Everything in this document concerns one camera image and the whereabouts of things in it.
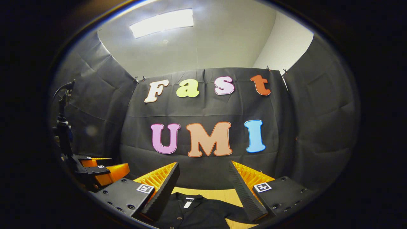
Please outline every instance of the clothing label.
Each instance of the clothing label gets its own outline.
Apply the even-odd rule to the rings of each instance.
[[[184,205],[184,208],[188,208],[191,205],[191,201],[186,202],[186,204]]]

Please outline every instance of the foam letter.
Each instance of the foam letter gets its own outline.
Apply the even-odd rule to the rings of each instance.
[[[177,96],[178,97],[196,97],[199,94],[198,91],[198,81],[196,81],[195,79],[186,79],[181,81],[181,83],[179,83],[179,85],[181,86],[178,90],[177,90]]]
[[[263,151],[266,146],[263,145],[261,140],[261,125],[263,122],[261,120],[250,120],[245,122],[245,127],[249,129],[249,147],[247,147],[246,151],[249,153],[256,153]]]
[[[261,75],[253,76],[250,78],[250,81],[254,81],[254,86],[256,87],[256,91],[260,95],[269,95],[271,94],[270,89],[266,89],[264,84],[267,84],[267,79],[263,79]]]
[[[203,126],[199,123],[193,123],[186,126],[191,133],[191,151],[188,152],[190,157],[200,157],[202,152],[199,150],[201,145],[207,156],[212,152],[216,144],[216,150],[213,152],[216,156],[225,156],[232,153],[229,147],[229,122],[218,122],[213,128],[212,134],[208,136]]]
[[[161,144],[161,131],[164,129],[162,124],[153,124],[151,129],[153,130],[153,148],[162,154],[172,154],[177,149],[178,144],[178,130],[181,128],[179,124],[170,124],[168,129],[170,130],[170,145],[163,146]]]
[[[215,80],[215,93],[217,95],[228,95],[234,91],[234,86],[231,84],[232,79],[229,76],[218,77]]]
[[[144,100],[144,102],[151,103],[157,101],[157,97],[155,97],[155,94],[157,93],[157,95],[161,95],[164,86],[167,87],[169,83],[170,82],[167,79],[150,83],[149,94],[147,95],[147,98]]]

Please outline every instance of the cable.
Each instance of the cable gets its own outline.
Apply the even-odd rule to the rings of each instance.
[[[69,83],[67,83],[67,84],[65,84],[65,85],[62,85],[62,86],[61,86],[60,88],[58,88],[57,91],[55,92],[55,94],[54,94],[54,96],[53,96],[51,102],[54,101],[55,97],[57,96],[57,94],[58,94],[62,89],[72,90],[72,89],[74,88],[74,85],[75,85],[75,80],[72,81],[72,82],[69,82]]]

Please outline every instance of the shirt collar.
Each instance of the shirt collar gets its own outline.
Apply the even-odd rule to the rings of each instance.
[[[185,199],[185,198],[194,198],[195,200],[199,200],[202,199],[203,196],[202,195],[185,195],[179,192],[175,192],[173,195],[170,196],[170,200],[181,200],[181,199]]]

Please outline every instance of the purple letter u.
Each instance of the purple letter u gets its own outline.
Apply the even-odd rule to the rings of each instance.
[[[151,129],[153,130],[153,147],[154,149],[162,154],[172,154],[177,149],[178,144],[178,130],[181,128],[179,124],[169,124],[168,129],[170,130],[170,145],[163,146],[161,144],[161,131],[164,129],[162,124],[153,124]]]

